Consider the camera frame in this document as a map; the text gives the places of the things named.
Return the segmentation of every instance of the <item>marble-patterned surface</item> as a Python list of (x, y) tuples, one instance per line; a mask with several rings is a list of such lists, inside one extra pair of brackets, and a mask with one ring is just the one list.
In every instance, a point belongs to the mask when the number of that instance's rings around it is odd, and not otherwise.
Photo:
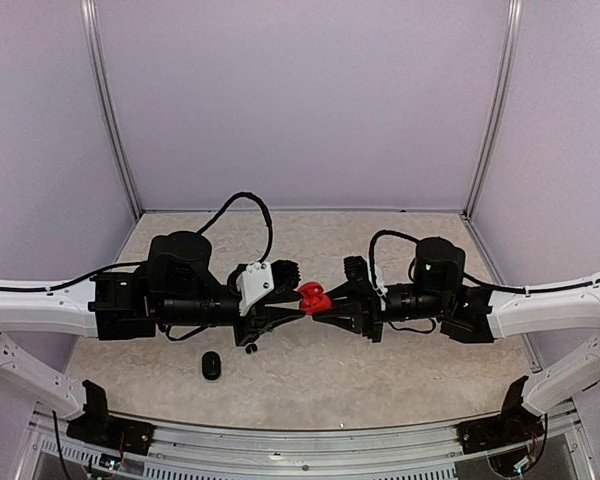
[[(210, 214), (148, 214), (121, 261), (146, 257), (154, 235), (196, 230)], [(453, 214), (278, 212), (269, 259), (298, 262), (304, 281), (328, 290), (344, 281), (342, 259), (367, 256), (377, 230), (417, 237), (439, 235), (467, 252), (467, 271), (488, 278), (464, 226)], [(222, 282), (238, 263), (258, 258), (266, 229), (258, 213), (228, 213), (207, 233), (211, 270)], [(413, 246), (380, 240), (377, 262), (387, 283), (406, 282)], [(421, 326), (429, 324), (424, 321)], [(185, 329), (175, 329), (180, 334)], [(181, 343), (153, 339), (81, 339), (68, 373), (107, 390), (112, 410), (219, 426), (338, 429), (414, 424), (498, 410), (509, 384), (528, 373), (518, 338), (461, 345), (440, 334), (385, 328), (369, 340), (304, 318), (261, 337), (247, 355), (229, 328), (207, 330)], [(206, 381), (200, 359), (214, 350), (222, 377)]]

